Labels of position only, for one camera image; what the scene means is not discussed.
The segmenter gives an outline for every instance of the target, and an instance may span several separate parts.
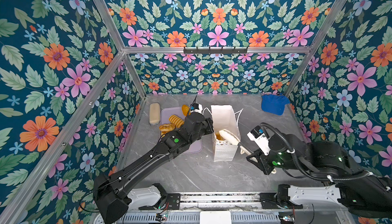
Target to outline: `black corrugated hose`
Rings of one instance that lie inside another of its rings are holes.
[[[286,145],[288,150],[290,152],[294,152],[294,148],[290,145],[290,143],[287,141],[285,136],[282,135],[282,133],[277,128],[275,128],[275,127],[273,127],[273,126],[271,126],[270,124],[267,124],[267,123],[261,123],[260,125],[263,125],[263,126],[267,127],[268,129],[272,130],[272,132],[274,132],[277,136],[279,136],[279,138],[281,138],[281,140]],[[321,182],[326,182],[326,181],[331,181],[331,182],[335,182],[335,181],[337,181],[337,182],[352,181],[352,180],[357,180],[357,179],[360,179],[360,178],[363,178],[363,177],[366,177],[366,176],[369,176],[369,175],[373,174],[372,172],[364,170],[361,173],[358,173],[356,175],[351,175],[351,176],[346,176],[346,177],[336,177],[336,178],[315,177],[315,176],[310,175],[308,172],[306,172],[306,170],[304,170],[304,168],[302,168],[302,166],[301,166],[301,164],[300,164],[300,162],[298,160],[297,154],[295,152],[291,153],[291,157],[293,158],[293,162],[294,162],[296,168],[303,175],[305,175],[306,177],[308,177],[308,178],[310,178],[312,180],[315,180],[315,181],[321,181]]]

